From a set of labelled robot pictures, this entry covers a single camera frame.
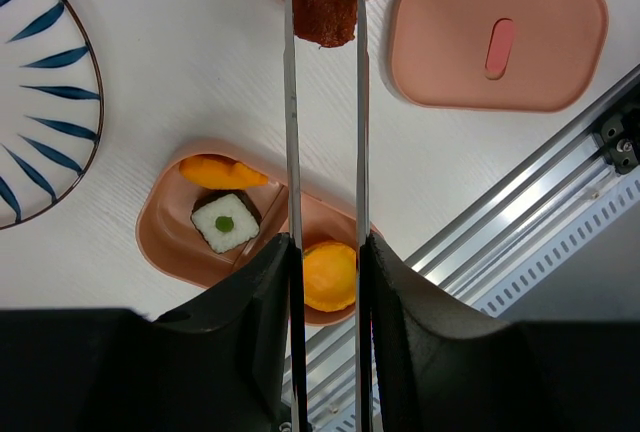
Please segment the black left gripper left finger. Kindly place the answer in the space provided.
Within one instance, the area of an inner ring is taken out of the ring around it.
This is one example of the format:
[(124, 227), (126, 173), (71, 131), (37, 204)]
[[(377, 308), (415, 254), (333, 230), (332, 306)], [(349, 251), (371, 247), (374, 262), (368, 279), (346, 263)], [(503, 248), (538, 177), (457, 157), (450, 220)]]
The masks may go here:
[(290, 255), (244, 267), (148, 320), (127, 309), (5, 310), (5, 431), (268, 431), (279, 417)]

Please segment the orange round dumpling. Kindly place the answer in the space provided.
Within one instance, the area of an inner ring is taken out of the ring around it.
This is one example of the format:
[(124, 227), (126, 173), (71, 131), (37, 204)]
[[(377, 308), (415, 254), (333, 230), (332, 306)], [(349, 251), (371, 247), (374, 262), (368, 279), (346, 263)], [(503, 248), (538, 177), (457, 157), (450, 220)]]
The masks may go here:
[(356, 251), (325, 241), (303, 253), (304, 302), (320, 312), (342, 311), (356, 300)]

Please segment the metal serving tongs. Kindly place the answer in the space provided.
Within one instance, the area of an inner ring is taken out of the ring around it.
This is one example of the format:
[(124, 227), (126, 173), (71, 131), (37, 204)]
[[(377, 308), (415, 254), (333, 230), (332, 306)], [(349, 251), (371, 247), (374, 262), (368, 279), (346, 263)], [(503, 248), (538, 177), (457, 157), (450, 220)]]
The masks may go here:
[[(356, 400), (355, 425), (358, 431), (373, 429), (373, 369), (371, 306), (364, 258), (371, 233), (369, 212), (369, 86), (368, 22), (366, 0), (357, 0), (357, 288), (356, 288)], [(302, 215), (299, 163), (296, 57), (293, 0), (285, 0), (284, 14), (284, 99), (286, 125), (286, 164), (288, 176), (288, 224), (293, 246), (288, 253), (291, 351), (291, 419), (294, 431), (308, 426), (306, 382), (305, 307), (302, 259)]]

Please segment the orange fish shaped food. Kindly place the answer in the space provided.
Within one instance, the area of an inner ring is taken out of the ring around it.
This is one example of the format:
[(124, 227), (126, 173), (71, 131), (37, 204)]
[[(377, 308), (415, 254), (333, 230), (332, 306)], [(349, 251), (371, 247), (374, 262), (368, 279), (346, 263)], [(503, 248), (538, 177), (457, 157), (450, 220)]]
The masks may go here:
[(195, 155), (179, 163), (191, 183), (210, 190), (246, 190), (267, 185), (269, 178), (243, 162), (217, 155)]

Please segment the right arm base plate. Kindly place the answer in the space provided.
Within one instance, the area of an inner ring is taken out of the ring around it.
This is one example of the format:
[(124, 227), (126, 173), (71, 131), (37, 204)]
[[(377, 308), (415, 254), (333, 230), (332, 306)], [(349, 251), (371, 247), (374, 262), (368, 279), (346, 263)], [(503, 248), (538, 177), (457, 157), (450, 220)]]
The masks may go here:
[(614, 112), (600, 127), (603, 156), (619, 175), (639, 166), (639, 103)]

